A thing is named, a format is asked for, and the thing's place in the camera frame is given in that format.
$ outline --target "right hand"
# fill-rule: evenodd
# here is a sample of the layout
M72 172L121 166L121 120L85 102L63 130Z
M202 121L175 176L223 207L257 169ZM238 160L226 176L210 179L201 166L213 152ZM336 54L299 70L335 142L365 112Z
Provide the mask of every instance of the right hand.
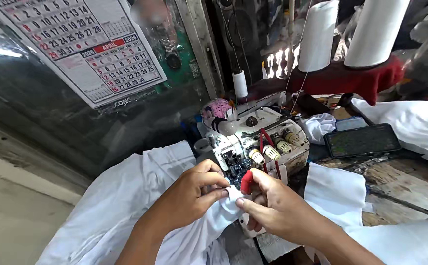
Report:
M253 192L253 201L244 198L236 201L239 208L250 214L247 224L250 230L258 232L264 227L289 242L319 249L320 244L330 239L332 231L340 229L280 180L256 168L251 171L258 192Z

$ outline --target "left hand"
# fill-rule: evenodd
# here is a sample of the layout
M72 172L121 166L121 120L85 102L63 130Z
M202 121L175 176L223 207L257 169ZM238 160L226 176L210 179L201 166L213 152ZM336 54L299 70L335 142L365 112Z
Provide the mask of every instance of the left hand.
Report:
M208 193L206 186L221 187ZM142 216L147 222L160 220L158 227L168 233L201 218L211 205L229 196L230 187L221 168L207 159L183 172Z

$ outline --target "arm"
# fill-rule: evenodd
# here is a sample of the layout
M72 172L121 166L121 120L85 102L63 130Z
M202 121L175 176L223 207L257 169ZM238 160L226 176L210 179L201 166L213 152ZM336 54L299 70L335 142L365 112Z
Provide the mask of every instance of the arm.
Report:
M165 236L201 218L211 205L229 193L222 188L207 192L206 186L230 187L211 160L183 172L137 221L115 265L155 264Z
M332 264L384 265L280 180L256 168L251 171L257 184L252 187L254 200L237 200L237 206L252 217L247 224L250 230L264 227L289 242L313 247Z

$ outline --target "printed calendar page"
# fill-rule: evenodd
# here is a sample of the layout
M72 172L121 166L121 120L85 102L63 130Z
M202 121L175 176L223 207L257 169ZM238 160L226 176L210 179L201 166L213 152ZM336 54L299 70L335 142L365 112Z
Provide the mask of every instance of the printed calendar page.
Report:
M125 0L0 0L0 19L92 108L167 79Z

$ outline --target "hand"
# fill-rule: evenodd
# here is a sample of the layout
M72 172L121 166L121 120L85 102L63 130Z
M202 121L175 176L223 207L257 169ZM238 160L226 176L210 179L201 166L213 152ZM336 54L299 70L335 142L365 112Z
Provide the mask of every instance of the hand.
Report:
M258 232L264 227L289 242L317 249L329 239L330 231L340 229L280 180L256 168L251 171L256 184L251 187L253 201L240 198L236 202L250 214L248 229Z
M214 187L210 192L209 185ZM214 202L229 196L223 189L227 187L230 184L221 168L209 159L204 160L183 172L142 218L147 222L160 220L159 228L166 233L185 227L201 218Z

